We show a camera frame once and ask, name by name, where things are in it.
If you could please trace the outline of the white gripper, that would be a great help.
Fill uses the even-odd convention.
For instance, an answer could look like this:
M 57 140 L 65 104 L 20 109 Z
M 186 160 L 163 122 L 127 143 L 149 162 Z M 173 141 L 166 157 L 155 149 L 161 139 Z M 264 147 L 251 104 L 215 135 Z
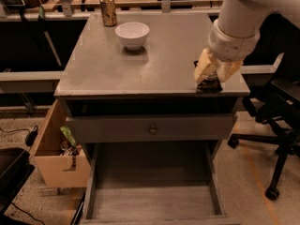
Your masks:
M 208 48 L 202 51 L 194 69 L 196 84 L 202 83 L 208 75 L 215 72 L 222 83 L 226 82 L 243 66 L 240 60 L 254 51 L 259 38 L 259 31 L 250 37 L 231 37 L 214 23 L 208 36 Z

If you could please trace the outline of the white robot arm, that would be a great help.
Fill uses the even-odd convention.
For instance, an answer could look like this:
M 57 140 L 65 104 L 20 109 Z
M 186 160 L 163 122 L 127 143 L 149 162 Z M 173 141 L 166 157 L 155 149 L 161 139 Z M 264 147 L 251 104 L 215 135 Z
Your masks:
M 197 84 L 215 73 L 223 83 L 242 65 L 260 38 L 260 27 L 272 13 L 300 25 L 300 0 L 223 0 L 205 48 L 194 70 Z

